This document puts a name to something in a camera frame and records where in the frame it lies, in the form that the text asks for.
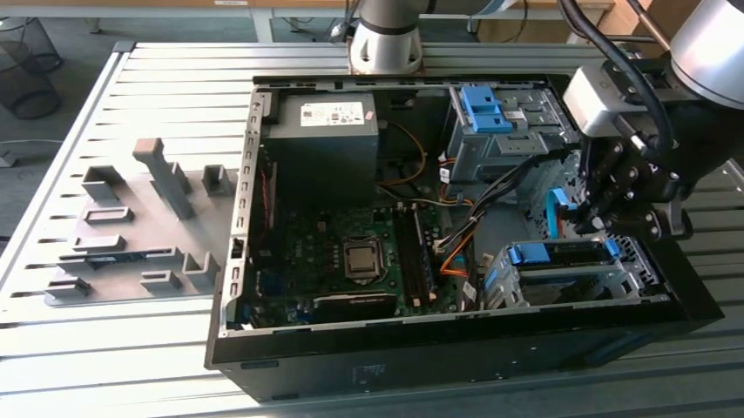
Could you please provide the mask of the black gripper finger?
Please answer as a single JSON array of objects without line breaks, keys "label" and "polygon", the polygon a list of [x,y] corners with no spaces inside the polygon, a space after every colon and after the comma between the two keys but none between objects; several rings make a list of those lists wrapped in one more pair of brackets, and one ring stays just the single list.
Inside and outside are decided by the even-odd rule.
[{"label": "black gripper finger", "polygon": [[691,221],[678,203],[635,206],[603,216],[605,229],[614,235],[643,240],[685,240],[693,236]]},{"label": "black gripper finger", "polygon": [[641,154],[621,138],[582,142],[578,174],[583,181],[582,203],[574,211],[575,230],[641,230],[643,206],[634,198],[641,180]]}]

